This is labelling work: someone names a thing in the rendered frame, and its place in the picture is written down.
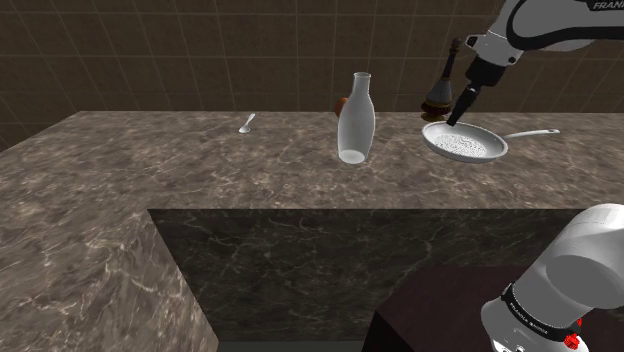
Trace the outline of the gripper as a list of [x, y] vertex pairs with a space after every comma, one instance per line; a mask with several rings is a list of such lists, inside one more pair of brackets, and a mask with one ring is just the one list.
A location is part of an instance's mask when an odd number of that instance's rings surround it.
[[481, 87], [494, 87], [497, 85], [505, 70], [506, 66], [499, 66], [476, 56], [465, 73], [465, 77], [470, 81], [470, 84], [457, 98], [446, 123], [454, 126], [476, 101], [481, 92]]

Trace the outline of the white frying pan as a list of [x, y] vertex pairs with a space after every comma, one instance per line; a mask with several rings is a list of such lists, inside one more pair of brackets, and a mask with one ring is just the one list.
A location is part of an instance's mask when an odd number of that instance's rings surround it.
[[450, 126], [444, 121], [429, 123], [421, 132], [425, 144], [435, 153], [472, 164], [488, 163], [505, 156], [510, 139], [560, 133], [558, 129], [543, 129], [499, 136], [476, 125], [457, 122]]

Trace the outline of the white glass bottle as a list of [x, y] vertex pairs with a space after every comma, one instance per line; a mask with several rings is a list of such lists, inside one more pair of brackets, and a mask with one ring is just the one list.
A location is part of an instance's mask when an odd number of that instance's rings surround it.
[[350, 96], [344, 103], [338, 122], [337, 146], [339, 158], [347, 164], [364, 162], [375, 133], [375, 111], [369, 95], [371, 75], [353, 74]]

